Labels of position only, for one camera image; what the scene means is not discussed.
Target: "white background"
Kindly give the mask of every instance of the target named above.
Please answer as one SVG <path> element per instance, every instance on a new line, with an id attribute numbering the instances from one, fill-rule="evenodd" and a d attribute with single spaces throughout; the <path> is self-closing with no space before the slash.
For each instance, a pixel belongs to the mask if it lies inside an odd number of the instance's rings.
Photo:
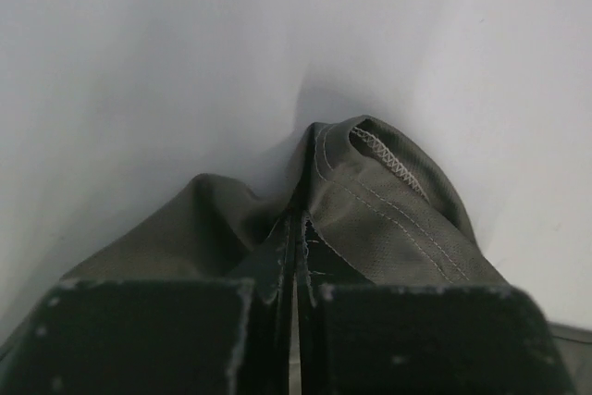
<path id="1" fill-rule="evenodd" d="M 197 173 L 276 191 L 308 123 L 361 113 L 592 327 L 591 30 L 592 0 L 0 0 L 0 338 Z"/>

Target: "fabric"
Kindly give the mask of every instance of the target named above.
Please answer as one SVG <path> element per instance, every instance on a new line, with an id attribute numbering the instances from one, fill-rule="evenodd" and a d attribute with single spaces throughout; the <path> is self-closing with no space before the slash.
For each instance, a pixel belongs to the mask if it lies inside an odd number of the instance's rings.
<path id="1" fill-rule="evenodd" d="M 288 187 L 263 200 L 234 180 L 195 178 L 169 204 L 66 278 L 224 276 L 267 236 L 298 193 L 314 229 L 376 284 L 506 284 L 481 254 L 463 203 L 412 141 L 372 117 L 315 123 L 302 137 Z M 592 393 L 592 335 L 553 330 L 580 393 Z"/>

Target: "white surface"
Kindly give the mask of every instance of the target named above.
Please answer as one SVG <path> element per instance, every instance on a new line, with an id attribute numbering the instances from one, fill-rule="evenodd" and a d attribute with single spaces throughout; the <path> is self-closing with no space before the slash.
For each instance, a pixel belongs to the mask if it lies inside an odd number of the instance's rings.
<path id="1" fill-rule="evenodd" d="M 195 174 L 271 192 L 309 122 L 363 112 L 440 163 L 511 282 L 592 327 L 591 0 L 0 11 L 0 337 Z"/>

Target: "garment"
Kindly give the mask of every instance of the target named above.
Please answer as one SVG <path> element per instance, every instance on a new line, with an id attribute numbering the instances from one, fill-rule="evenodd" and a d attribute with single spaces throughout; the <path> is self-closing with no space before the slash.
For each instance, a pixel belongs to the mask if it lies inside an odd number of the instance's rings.
<path id="1" fill-rule="evenodd" d="M 479 251 L 444 173 L 378 119 L 309 127 L 287 182 L 283 193 L 264 200 L 234 179 L 198 176 L 66 278 L 224 276 L 263 242 L 298 190 L 306 202 L 302 221 L 376 284 L 507 284 Z M 592 393 L 592 334 L 567 327 L 553 333 L 574 384 Z"/>

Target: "gray fabric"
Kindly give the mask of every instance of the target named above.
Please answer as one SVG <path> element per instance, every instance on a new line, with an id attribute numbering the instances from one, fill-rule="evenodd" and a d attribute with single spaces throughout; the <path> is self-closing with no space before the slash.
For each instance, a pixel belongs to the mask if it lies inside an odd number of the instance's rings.
<path id="1" fill-rule="evenodd" d="M 360 137 L 366 133 L 396 162 L 373 150 Z M 274 199 L 259 199 L 233 179 L 197 177 L 67 278 L 222 276 L 264 240 L 302 175 L 310 178 L 307 210 L 319 235 L 375 283 L 506 283 L 480 253 L 444 173 L 412 141 L 372 117 L 312 125 L 290 164 L 289 186 Z M 592 393 L 592 341 L 569 339 L 570 332 L 554 332 L 558 346 L 580 393 Z"/>

